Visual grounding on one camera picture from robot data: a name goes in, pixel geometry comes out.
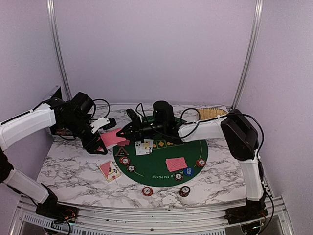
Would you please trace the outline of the blue small blind button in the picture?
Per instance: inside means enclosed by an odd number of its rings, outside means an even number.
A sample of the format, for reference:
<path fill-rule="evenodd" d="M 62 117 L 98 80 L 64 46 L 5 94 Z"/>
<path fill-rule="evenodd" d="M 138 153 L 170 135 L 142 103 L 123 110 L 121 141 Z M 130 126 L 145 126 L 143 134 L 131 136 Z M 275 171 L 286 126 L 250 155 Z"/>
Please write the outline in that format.
<path fill-rule="evenodd" d="M 183 170 L 183 173 L 185 176 L 193 176 L 195 174 L 195 171 L 192 167 L 187 167 Z"/>

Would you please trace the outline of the dark red poker chip stack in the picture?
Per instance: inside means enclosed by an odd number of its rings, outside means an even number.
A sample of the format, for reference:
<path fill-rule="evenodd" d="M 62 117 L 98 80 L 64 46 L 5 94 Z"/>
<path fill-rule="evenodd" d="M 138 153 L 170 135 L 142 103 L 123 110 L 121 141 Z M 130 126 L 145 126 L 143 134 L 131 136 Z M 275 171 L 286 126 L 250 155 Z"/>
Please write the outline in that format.
<path fill-rule="evenodd" d="M 191 189 L 189 186 L 182 186 L 179 190 L 179 194 L 181 197 L 187 197 L 190 193 Z"/>

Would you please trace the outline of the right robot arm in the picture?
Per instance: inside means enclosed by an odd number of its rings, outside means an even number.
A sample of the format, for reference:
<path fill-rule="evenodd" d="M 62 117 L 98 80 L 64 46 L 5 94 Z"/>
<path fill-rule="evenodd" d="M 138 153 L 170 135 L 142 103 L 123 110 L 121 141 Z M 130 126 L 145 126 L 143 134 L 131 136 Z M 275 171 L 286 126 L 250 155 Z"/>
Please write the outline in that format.
<path fill-rule="evenodd" d="M 135 110 L 126 110 L 131 122 L 117 132 L 118 137 L 143 141 L 145 137 L 162 135 L 171 143 L 180 144 L 197 140 L 224 138 L 233 158 L 240 164 L 246 185 L 246 205 L 242 215 L 253 219 L 265 206 L 266 190 L 263 186 L 264 171 L 259 151 L 263 145 L 258 132 L 249 122 L 250 115 L 233 109 L 225 115 L 183 122 L 176 120 L 174 109 L 167 101 L 153 104 L 153 119 L 140 117 Z"/>

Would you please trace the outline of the pink playing card deck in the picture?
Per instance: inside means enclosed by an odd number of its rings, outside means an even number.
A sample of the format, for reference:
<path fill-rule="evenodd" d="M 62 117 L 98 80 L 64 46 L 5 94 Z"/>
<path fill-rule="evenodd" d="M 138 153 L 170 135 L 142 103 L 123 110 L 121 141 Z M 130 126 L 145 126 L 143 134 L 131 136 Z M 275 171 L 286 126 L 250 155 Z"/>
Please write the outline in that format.
<path fill-rule="evenodd" d="M 111 146 L 116 145 L 116 144 L 125 140 L 125 138 L 118 137 L 116 135 L 116 133 L 119 131 L 121 131 L 121 128 L 117 128 L 115 130 L 101 134 L 101 139 L 102 139 L 106 148 L 110 148 Z"/>

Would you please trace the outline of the nine of spades card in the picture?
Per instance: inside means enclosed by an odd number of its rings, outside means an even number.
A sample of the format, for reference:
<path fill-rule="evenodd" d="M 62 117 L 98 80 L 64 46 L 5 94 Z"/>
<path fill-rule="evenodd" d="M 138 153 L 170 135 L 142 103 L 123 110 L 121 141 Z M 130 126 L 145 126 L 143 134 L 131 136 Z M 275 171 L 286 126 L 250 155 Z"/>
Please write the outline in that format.
<path fill-rule="evenodd" d="M 150 154 L 149 150 L 144 149 L 144 143 L 140 141 L 135 142 L 135 152 L 137 156 Z"/>

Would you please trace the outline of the dark chips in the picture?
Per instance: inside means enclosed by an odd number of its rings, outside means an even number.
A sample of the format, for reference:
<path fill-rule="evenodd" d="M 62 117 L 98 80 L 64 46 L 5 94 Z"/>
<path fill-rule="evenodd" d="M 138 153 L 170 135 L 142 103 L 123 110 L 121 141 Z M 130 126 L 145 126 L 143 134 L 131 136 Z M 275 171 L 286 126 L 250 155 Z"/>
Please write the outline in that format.
<path fill-rule="evenodd" d="M 135 165 L 130 164 L 130 165 L 127 166 L 127 170 L 128 170 L 129 172 L 135 172 L 136 167 L 135 167 Z"/>
<path fill-rule="evenodd" d="M 182 180 L 183 180 L 183 174 L 181 174 L 181 173 L 176 173 L 176 174 L 174 175 L 174 179 L 175 179 L 176 181 L 182 181 Z"/>

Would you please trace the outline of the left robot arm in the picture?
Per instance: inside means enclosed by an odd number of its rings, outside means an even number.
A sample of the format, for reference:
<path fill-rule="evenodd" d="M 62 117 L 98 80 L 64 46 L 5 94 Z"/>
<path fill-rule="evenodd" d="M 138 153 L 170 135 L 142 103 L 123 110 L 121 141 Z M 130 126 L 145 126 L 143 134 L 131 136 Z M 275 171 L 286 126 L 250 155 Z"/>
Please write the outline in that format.
<path fill-rule="evenodd" d="M 110 123 L 107 117 L 94 121 L 89 115 L 95 107 L 94 101 L 82 92 L 72 100 L 64 101 L 52 97 L 42 101 L 35 108 L 8 119 L 0 124 L 0 181 L 27 195 L 50 217 L 62 213 L 57 196 L 48 188 L 17 170 L 8 160 L 4 151 L 10 146 L 35 132 L 57 125 L 68 129 L 81 140 L 83 148 L 91 154 L 107 154 L 107 149 L 98 130 Z"/>

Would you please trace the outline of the black triangular all-in button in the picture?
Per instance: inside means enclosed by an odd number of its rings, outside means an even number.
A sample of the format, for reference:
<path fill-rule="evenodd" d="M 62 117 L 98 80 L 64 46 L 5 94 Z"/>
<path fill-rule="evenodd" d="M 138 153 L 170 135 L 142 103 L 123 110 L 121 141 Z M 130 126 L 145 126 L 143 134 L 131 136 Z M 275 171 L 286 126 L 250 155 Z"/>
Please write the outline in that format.
<path fill-rule="evenodd" d="M 117 153 L 115 154 L 116 157 L 125 157 L 125 156 L 129 156 L 129 153 L 125 150 L 124 147 L 120 147 L 119 150 L 117 151 Z"/>

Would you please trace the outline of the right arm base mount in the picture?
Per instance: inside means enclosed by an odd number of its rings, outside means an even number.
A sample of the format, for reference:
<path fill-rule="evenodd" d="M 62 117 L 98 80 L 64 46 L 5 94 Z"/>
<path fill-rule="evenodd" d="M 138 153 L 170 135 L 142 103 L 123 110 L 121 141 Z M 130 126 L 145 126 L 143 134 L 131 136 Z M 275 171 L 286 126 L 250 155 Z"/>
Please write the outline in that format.
<path fill-rule="evenodd" d="M 229 224 L 236 224 L 266 217 L 267 215 L 267 210 L 262 209 L 259 211 L 254 207 L 241 206 L 226 209 L 224 218 Z"/>

